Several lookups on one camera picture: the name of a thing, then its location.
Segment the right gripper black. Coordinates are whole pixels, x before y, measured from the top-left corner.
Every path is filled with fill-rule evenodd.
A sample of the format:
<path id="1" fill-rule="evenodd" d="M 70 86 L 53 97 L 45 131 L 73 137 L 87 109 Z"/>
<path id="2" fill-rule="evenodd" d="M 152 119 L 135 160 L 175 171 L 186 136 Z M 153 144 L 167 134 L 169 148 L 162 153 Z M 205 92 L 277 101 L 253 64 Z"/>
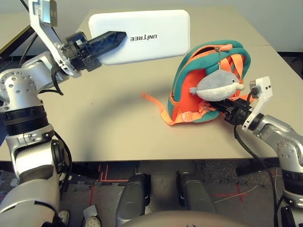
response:
<path id="1" fill-rule="evenodd" d="M 209 102 L 211 107 L 225 114 L 224 120 L 230 124 L 244 124 L 250 115 L 250 102 L 244 99 Z"/>

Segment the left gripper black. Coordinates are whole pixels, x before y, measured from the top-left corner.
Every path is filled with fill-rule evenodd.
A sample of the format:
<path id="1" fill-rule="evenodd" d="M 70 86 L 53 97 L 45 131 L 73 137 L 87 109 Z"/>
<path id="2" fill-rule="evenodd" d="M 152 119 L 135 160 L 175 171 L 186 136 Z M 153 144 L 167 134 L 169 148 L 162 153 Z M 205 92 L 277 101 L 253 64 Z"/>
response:
<path id="1" fill-rule="evenodd" d="M 87 42 L 85 34 L 77 32 L 65 38 L 65 56 L 77 71 L 93 71 L 101 66 L 97 57 L 117 48 L 126 36 L 126 32 L 108 31 Z"/>

